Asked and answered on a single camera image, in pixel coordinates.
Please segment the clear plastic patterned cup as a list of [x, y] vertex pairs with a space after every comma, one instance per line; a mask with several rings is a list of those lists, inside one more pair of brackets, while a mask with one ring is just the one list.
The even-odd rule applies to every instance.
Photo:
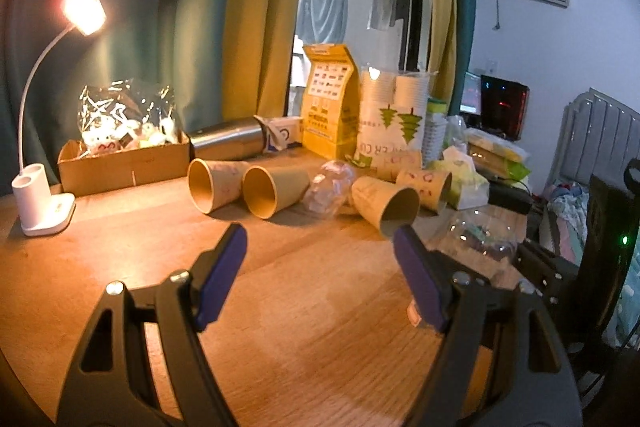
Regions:
[[512, 287], [512, 261], [518, 247], [514, 228], [485, 210], [451, 217], [434, 239], [436, 249], [484, 275], [492, 286]]

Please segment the patterned cup right front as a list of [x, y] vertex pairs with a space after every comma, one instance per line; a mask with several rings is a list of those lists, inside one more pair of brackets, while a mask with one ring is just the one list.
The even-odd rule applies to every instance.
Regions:
[[414, 188], [423, 208], [441, 213], [447, 206], [452, 174], [445, 170], [402, 169], [396, 183]]

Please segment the large open brown cup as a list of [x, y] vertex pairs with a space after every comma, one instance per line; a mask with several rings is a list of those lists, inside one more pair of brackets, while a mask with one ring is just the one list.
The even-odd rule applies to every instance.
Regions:
[[414, 188], [372, 176], [360, 176], [350, 195], [360, 216], [386, 239], [404, 225], [412, 225], [420, 210], [420, 196]]

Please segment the patterned paper cup far left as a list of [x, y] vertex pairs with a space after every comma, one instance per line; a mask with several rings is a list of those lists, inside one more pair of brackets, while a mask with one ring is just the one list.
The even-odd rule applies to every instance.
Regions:
[[193, 159], [186, 179], [194, 206], [208, 215], [238, 200], [248, 168], [247, 161]]

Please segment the plain brown paper cup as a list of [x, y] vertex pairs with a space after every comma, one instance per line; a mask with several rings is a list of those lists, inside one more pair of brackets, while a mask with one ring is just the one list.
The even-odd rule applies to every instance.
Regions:
[[300, 202], [309, 183], [302, 168], [252, 166], [243, 176], [243, 199], [255, 217], [267, 220]]

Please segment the brown cup stack in bag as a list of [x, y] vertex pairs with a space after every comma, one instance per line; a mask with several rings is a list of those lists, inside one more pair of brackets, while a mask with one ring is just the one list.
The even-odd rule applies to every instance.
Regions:
[[468, 154], [477, 169], [500, 179], [521, 181], [529, 175], [529, 153], [518, 145], [480, 129], [466, 129]]

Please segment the patterned cup right back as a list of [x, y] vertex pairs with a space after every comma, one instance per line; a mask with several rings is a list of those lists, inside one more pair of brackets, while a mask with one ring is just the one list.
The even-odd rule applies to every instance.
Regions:
[[422, 155], [418, 150], [396, 150], [383, 153], [375, 159], [374, 170], [378, 179], [395, 182], [404, 169], [421, 169]]

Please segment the grey headboard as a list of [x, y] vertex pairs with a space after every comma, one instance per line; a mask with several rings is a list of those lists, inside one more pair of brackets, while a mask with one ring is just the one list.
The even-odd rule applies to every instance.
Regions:
[[622, 181], [638, 157], [638, 110], [590, 88], [564, 107], [544, 194], [563, 183], [587, 186], [593, 173]]

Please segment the brown cardboard box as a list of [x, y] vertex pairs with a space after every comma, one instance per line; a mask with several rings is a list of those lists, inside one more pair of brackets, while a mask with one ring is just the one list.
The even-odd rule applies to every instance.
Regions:
[[70, 140], [58, 153], [58, 172], [63, 190], [86, 196], [134, 187], [186, 175], [191, 161], [191, 142], [182, 131], [176, 144], [85, 155], [84, 143]]

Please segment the white desk lamp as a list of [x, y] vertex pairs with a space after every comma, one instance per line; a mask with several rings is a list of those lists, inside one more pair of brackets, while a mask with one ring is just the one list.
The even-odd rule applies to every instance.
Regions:
[[16, 124], [17, 174], [11, 187], [17, 208], [18, 224], [27, 237], [50, 236], [63, 232], [76, 208], [76, 197], [51, 187], [48, 156], [49, 129], [56, 123], [53, 115], [58, 97], [49, 86], [41, 94], [32, 92], [34, 80], [61, 78], [58, 74], [40, 72], [42, 64], [60, 41], [72, 32], [89, 37], [100, 31], [106, 22], [101, 0], [62, 0], [61, 11], [66, 23], [51, 38], [32, 64], [22, 88]]

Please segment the white small box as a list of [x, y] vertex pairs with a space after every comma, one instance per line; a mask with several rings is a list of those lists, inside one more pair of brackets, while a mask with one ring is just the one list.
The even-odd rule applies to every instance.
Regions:
[[254, 118], [264, 130], [266, 152], [282, 152], [303, 144], [303, 119], [299, 116]]

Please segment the clear plastic snack bag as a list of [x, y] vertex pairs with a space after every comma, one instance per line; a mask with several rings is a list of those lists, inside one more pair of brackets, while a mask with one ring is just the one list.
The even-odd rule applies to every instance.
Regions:
[[180, 136], [172, 88], [137, 79], [85, 86], [77, 124], [82, 156], [177, 144]]

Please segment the black computer case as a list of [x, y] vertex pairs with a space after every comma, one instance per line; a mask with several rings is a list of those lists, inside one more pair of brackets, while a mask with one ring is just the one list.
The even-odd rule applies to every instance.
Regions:
[[481, 75], [480, 127], [509, 141], [521, 139], [529, 87], [523, 83]]

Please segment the yellow paper carton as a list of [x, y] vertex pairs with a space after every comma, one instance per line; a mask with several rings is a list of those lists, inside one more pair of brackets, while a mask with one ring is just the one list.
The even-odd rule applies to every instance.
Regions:
[[359, 70], [346, 44], [308, 44], [311, 68], [303, 97], [303, 147], [326, 159], [355, 153], [359, 129]]

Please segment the yellow curtain left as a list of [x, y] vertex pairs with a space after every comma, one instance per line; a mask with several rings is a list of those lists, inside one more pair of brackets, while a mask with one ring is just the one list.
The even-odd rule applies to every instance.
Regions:
[[283, 114], [297, 3], [227, 0], [222, 46], [223, 120]]

